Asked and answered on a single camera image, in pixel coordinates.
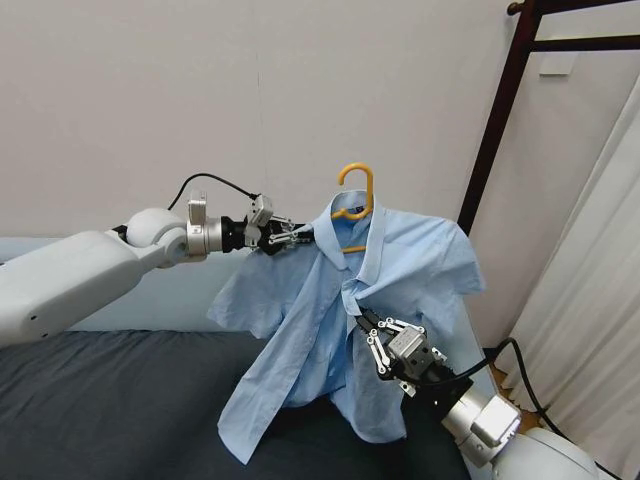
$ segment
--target clothes hanger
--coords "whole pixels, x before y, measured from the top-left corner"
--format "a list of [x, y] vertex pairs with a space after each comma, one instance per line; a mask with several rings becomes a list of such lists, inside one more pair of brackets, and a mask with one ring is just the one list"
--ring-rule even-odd
[[[344, 178], [351, 170], [362, 170], [367, 174], [367, 205], [364, 207], [364, 210], [359, 213], [350, 213], [346, 208], [341, 208], [337, 212], [331, 214], [332, 219], [344, 217], [347, 220], [360, 220], [373, 212], [373, 171], [365, 163], [350, 163], [349, 165], [344, 167], [338, 174], [338, 183], [340, 185], [344, 185]], [[366, 249], [367, 247], [364, 245], [356, 247], [346, 247], [342, 249], [342, 253], [364, 252]]]

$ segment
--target shirt sleeve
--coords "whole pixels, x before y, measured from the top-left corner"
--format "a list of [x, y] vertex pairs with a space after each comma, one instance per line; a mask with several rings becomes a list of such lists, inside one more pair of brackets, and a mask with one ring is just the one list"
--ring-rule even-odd
[[250, 253], [211, 304], [209, 320], [226, 330], [269, 338], [304, 282], [300, 270], [306, 262], [294, 257], [295, 252]]
[[439, 333], [448, 335], [460, 315], [460, 296], [483, 291], [485, 282], [469, 238], [453, 222], [443, 227], [438, 259], [423, 277], [418, 310]]

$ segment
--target light blue shirt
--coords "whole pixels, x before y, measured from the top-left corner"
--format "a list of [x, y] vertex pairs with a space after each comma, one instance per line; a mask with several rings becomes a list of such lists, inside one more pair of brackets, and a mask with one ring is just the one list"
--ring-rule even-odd
[[[218, 422], [222, 441], [245, 464], [280, 408], [325, 394], [365, 441], [404, 437], [403, 392], [377, 377], [364, 332], [355, 329], [358, 305], [423, 325], [437, 343], [451, 333], [459, 295], [484, 286], [468, 238], [449, 220], [377, 201], [357, 222], [331, 219], [365, 197], [360, 190], [338, 194], [303, 227], [313, 229], [315, 244], [249, 255], [209, 310], [223, 328], [270, 338]], [[342, 253], [365, 244], [365, 252]]]

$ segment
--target electrical cable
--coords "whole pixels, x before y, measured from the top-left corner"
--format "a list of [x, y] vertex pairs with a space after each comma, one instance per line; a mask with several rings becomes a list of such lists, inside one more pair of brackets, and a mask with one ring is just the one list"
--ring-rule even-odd
[[258, 198], [257, 194], [247, 192], [246, 190], [244, 190], [243, 188], [240, 188], [236, 184], [231, 183], [229, 180], [225, 180], [224, 178], [219, 177], [217, 175], [213, 175], [212, 173], [202, 173], [201, 172], [201, 173], [194, 173], [193, 175], [191, 175], [189, 178], [187, 178], [184, 181], [184, 183], [180, 187], [180, 190], [178, 191], [178, 194], [175, 196], [173, 201], [169, 204], [169, 207], [167, 207], [167, 210], [171, 210], [175, 206], [175, 204], [178, 203], [178, 200], [180, 200], [180, 197], [182, 196], [182, 193], [184, 192], [184, 189], [187, 188], [187, 185], [189, 184], [189, 182], [191, 182], [191, 180], [193, 180], [195, 178], [198, 178], [198, 177], [212, 178], [212, 179], [217, 180], [217, 181], [219, 181], [221, 183], [224, 183], [228, 187], [231, 187], [231, 188], [237, 190], [238, 192], [242, 193], [243, 195], [246, 195], [251, 200], [255, 200], [256, 198]]
[[[555, 423], [553, 423], [553, 421], [547, 415], [545, 408], [540, 404], [540, 401], [538, 400], [538, 397], [536, 396], [535, 392], [533, 391], [533, 387], [531, 386], [531, 381], [529, 380], [529, 375], [527, 374], [527, 368], [525, 367], [524, 359], [522, 357], [522, 351], [520, 350], [520, 346], [518, 345], [518, 342], [515, 340], [515, 338], [512, 338], [512, 337], [505, 338], [502, 342], [500, 342], [500, 344], [497, 347], [491, 349], [491, 352], [486, 356], [485, 359], [481, 360], [480, 362], [476, 363], [473, 367], [469, 368], [468, 370], [465, 370], [464, 372], [456, 375], [455, 377], [451, 377], [447, 380], [442, 380], [440, 382], [425, 383], [425, 384], [422, 384], [421, 386], [438, 387], [438, 386], [448, 385], [451, 383], [456, 383], [460, 380], [467, 379], [474, 373], [478, 373], [480, 370], [482, 370], [484, 367], [489, 365], [491, 362], [495, 361], [495, 359], [498, 358], [498, 355], [500, 355], [500, 353], [506, 348], [507, 345], [511, 345], [516, 354], [516, 360], [518, 362], [518, 369], [520, 370], [520, 375], [522, 376], [522, 382], [524, 383], [524, 387], [527, 390], [527, 394], [529, 394], [529, 398], [531, 399], [531, 402], [533, 403], [533, 406], [536, 409], [535, 413], [540, 415], [540, 418], [542, 418], [545, 421], [545, 423], [553, 433], [555, 433], [556, 435], [564, 438], [565, 440], [571, 443], [574, 443], [571, 441], [569, 437], [567, 437], [562, 432], [562, 430], [560, 430], [557, 427]], [[594, 463], [596, 464], [596, 467], [598, 467], [600, 470], [605, 472], [607, 475], [610, 475], [615, 480], [622, 480], [616, 474], [610, 472], [595, 460], [594, 460]]]

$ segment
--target wooden clothes rack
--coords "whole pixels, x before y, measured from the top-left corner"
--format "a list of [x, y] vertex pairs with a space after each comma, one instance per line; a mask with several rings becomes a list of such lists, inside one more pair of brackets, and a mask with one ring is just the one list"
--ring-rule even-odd
[[458, 216], [458, 225], [467, 235], [471, 231], [493, 161], [498, 153], [529, 55], [532, 52], [640, 50], [640, 35], [536, 40], [542, 17], [630, 1], [636, 0], [525, 0], [507, 7], [508, 15], [519, 13], [520, 18]]

